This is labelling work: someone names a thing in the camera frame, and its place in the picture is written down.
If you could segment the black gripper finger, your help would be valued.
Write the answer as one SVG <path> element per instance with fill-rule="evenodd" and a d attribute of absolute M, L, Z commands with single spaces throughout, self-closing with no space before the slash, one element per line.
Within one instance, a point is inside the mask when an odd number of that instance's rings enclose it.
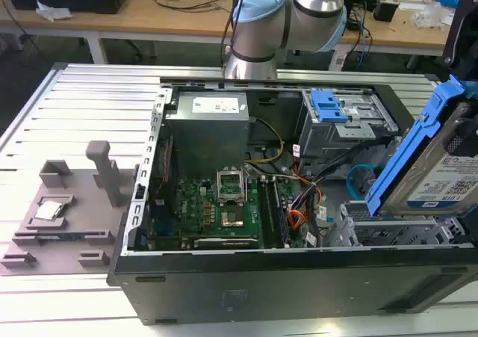
<path fill-rule="evenodd" d="M 455 157 L 477 156 L 477 103 L 472 103 L 455 121 L 446 152 Z"/>

